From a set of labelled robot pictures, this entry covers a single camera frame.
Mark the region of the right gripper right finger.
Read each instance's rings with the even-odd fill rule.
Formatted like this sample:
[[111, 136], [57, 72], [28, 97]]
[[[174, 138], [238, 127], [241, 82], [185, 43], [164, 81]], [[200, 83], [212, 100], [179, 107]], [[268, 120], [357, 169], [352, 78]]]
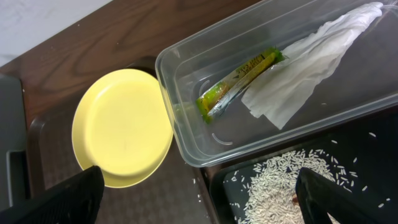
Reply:
[[300, 169], [295, 185], [304, 223], [379, 223], [365, 203], [309, 168]]

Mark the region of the white paper napkin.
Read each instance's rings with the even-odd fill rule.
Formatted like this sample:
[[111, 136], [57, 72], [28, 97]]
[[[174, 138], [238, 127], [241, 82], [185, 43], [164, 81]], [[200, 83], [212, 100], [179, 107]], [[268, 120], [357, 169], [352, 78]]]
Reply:
[[381, 2], [363, 4], [286, 47], [282, 53], [287, 59], [253, 80], [242, 103], [255, 118], [265, 116], [282, 129], [315, 87], [335, 72], [358, 36], [382, 16], [382, 6]]

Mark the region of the green orange snack wrapper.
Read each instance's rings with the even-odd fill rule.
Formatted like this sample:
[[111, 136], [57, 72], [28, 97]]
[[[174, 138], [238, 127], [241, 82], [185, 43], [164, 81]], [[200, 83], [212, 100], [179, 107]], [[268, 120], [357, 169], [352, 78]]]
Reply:
[[203, 120], [206, 123], [212, 122], [262, 72], [283, 60], [285, 60], [283, 53], [275, 47], [270, 47], [204, 91], [196, 99]]

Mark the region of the yellow plate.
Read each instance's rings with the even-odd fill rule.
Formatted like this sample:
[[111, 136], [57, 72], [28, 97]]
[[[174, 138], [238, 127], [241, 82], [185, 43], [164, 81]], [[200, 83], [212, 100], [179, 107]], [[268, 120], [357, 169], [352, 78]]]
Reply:
[[92, 84], [72, 123], [79, 166], [98, 166], [107, 187], [137, 185], [164, 161], [173, 129], [157, 79], [142, 70], [113, 71]]

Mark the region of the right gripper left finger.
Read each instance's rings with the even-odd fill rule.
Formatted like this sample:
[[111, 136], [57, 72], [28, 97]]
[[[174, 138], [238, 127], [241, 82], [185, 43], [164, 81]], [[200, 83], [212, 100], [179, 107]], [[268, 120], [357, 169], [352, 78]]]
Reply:
[[94, 223], [103, 198], [101, 169], [92, 166], [41, 195], [1, 212], [1, 224]]

